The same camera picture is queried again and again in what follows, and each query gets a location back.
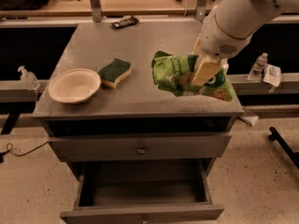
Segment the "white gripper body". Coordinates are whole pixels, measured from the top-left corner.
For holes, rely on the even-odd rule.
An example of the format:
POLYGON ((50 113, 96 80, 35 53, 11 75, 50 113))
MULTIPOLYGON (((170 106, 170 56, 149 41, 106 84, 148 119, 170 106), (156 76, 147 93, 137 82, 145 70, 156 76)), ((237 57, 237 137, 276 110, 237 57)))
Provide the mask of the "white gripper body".
POLYGON ((233 58, 249 44, 251 36, 239 39, 223 32, 216 20, 216 9, 213 7, 204 18, 198 36, 199 52, 213 59, 233 58))

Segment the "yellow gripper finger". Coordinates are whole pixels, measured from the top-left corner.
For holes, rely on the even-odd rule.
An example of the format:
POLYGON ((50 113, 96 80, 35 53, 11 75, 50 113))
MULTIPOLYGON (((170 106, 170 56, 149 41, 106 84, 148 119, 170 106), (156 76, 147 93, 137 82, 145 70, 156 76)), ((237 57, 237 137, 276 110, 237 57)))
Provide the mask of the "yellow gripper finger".
POLYGON ((199 57, 195 63, 191 84, 201 87, 221 70, 221 59, 209 55, 199 57))
POLYGON ((199 36, 197 36, 197 39, 193 46, 192 55, 198 55, 200 53, 200 44, 201 44, 201 40, 200 40, 200 35, 199 35, 199 36))

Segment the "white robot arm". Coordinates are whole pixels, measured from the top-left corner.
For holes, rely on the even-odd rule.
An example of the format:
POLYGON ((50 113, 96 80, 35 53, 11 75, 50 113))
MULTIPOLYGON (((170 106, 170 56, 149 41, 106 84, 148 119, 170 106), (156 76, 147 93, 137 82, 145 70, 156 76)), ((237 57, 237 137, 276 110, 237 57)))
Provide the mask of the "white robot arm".
POLYGON ((191 84, 201 87, 221 70, 221 61, 236 56, 252 35, 299 0, 221 0, 204 18, 192 53, 198 57, 191 84))

